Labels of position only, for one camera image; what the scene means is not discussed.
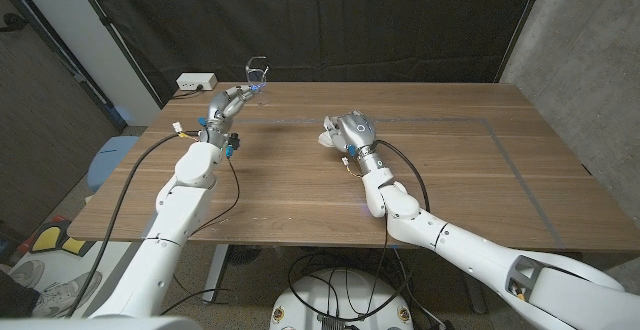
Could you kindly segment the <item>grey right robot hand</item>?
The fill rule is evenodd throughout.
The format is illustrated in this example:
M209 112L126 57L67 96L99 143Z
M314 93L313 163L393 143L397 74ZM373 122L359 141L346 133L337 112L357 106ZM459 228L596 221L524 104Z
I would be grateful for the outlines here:
M324 129L318 137L319 143L336 148L355 160L362 175L385 167L374 149L374 122L360 111L353 110L346 115L326 117Z

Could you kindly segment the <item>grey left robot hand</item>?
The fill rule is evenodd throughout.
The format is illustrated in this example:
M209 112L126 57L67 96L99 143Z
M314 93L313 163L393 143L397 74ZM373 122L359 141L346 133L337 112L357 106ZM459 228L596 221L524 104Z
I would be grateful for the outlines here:
M246 102L260 92L261 88L257 85L237 85L217 93L209 103L199 140L222 148L227 141L233 118Z

